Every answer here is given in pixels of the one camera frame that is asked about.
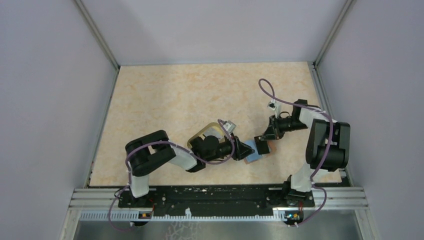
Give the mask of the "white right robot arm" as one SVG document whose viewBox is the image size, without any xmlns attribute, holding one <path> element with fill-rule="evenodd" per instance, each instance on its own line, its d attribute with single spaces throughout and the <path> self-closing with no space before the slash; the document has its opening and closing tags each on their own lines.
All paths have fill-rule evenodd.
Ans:
<svg viewBox="0 0 424 240">
<path fill-rule="evenodd" d="M 267 106 L 274 114 L 269 117 L 264 133 L 255 138 L 260 155 L 270 153 L 269 142 L 280 140 L 285 133 L 310 130 L 305 163 L 289 177 L 289 187 L 281 193 L 284 204 L 295 206 L 301 200 L 301 193 L 309 192 L 313 183 L 330 172 L 346 167 L 351 127 L 346 122 L 332 119 L 320 107 L 309 105 L 305 99 L 295 101 L 287 117 L 281 117 L 281 106 L 275 100 L 271 100 Z"/>
</svg>

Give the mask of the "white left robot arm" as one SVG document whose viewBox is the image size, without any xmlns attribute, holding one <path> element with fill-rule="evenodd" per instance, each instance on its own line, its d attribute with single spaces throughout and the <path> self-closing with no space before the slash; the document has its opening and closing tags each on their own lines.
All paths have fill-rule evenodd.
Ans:
<svg viewBox="0 0 424 240">
<path fill-rule="evenodd" d="M 149 175 L 166 163 L 196 173 L 207 164 L 240 161 L 256 152 L 232 133 L 221 137 L 202 133 L 190 139 L 184 148 L 171 142 L 165 130 L 128 142 L 125 151 L 130 200 L 138 207 L 149 203 Z"/>
</svg>

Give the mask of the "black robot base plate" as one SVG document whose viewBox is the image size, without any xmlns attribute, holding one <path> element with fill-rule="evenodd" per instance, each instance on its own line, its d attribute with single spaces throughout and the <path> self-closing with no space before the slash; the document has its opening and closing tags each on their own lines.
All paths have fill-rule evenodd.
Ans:
<svg viewBox="0 0 424 240">
<path fill-rule="evenodd" d="M 288 184 L 176 185 L 152 186 L 147 195 L 134 197 L 125 190 L 119 208 L 152 208 L 155 217 L 183 216 L 189 209 L 194 217 L 270 216 L 273 208 L 311 208 L 312 192 L 295 193 Z"/>
</svg>

